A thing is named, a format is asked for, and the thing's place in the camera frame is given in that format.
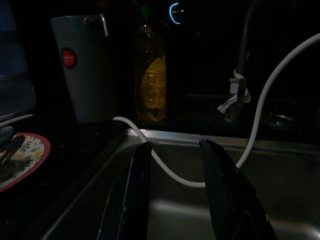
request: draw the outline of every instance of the kitchen faucet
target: kitchen faucet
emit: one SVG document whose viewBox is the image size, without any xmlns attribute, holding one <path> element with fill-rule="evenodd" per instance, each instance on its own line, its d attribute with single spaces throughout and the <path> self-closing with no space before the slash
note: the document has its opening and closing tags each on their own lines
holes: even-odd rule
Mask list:
<svg viewBox="0 0 320 240">
<path fill-rule="evenodd" d="M 256 10 L 256 6 L 257 6 L 257 1 L 253 0 L 246 12 L 243 30 L 242 30 L 242 39 L 241 39 L 238 63 L 236 66 L 236 70 L 234 71 L 234 78 L 230 79 L 230 82 L 231 82 L 230 94 L 233 95 L 233 98 L 235 99 L 235 101 L 233 101 L 233 103 L 228 106 L 225 113 L 225 121 L 230 124 L 236 124 L 239 122 L 244 104 L 250 101 L 250 94 L 247 90 L 247 79 L 243 76 L 243 74 L 244 74 L 244 65 L 245 65 L 246 54 L 248 49 L 249 28 L 250 28 L 253 15 Z"/>
</svg>

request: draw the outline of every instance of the kitchen sink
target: kitchen sink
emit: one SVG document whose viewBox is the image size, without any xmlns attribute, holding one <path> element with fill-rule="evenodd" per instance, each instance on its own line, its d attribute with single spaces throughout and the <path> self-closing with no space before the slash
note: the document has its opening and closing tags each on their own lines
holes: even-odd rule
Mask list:
<svg viewBox="0 0 320 240">
<path fill-rule="evenodd" d="M 234 162 L 247 139 L 143 130 L 177 175 L 203 182 L 199 139 L 224 147 Z M 140 139 L 131 130 L 43 239 L 95 240 L 112 184 Z M 256 189 L 279 240 L 320 240 L 320 147 L 257 140 L 240 169 Z M 213 240 L 206 191 L 171 179 L 151 160 L 148 240 Z"/>
</svg>

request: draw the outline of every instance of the floral plate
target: floral plate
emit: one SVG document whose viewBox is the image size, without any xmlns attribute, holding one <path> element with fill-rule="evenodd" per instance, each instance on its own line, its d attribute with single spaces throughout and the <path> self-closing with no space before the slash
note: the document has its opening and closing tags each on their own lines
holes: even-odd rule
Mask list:
<svg viewBox="0 0 320 240">
<path fill-rule="evenodd" d="M 0 192 L 32 174 L 48 157 L 50 142 L 43 136 L 33 133 L 17 133 L 23 135 L 25 140 L 13 157 L 0 165 Z"/>
</svg>

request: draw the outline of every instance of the countertop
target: countertop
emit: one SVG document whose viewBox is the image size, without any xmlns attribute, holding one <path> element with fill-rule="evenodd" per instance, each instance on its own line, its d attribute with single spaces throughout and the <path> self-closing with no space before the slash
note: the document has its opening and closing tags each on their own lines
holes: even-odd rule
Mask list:
<svg viewBox="0 0 320 240">
<path fill-rule="evenodd" d="M 15 132 L 47 138 L 51 152 L 30 176 L 0 193 L 0 239 L 40 239 L 121 141 L 120 122 L 80 124 L 72 117 L 35 112 Z"/>
</svg>

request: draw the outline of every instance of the cooking oil bottle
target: cooking oil bottle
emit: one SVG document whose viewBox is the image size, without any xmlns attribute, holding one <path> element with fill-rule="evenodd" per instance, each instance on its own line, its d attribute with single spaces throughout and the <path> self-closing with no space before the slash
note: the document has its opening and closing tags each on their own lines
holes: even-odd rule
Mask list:
<svg viewBox="0 0 320 240">
<path fill-rule="evenodd" d="M 134 37 L 135 104 L 139 118 L 159 122 L 166 117 L 166 55 L 164 35 L 152 20 L 152 8 L 142 6 Z"/>
</svg>

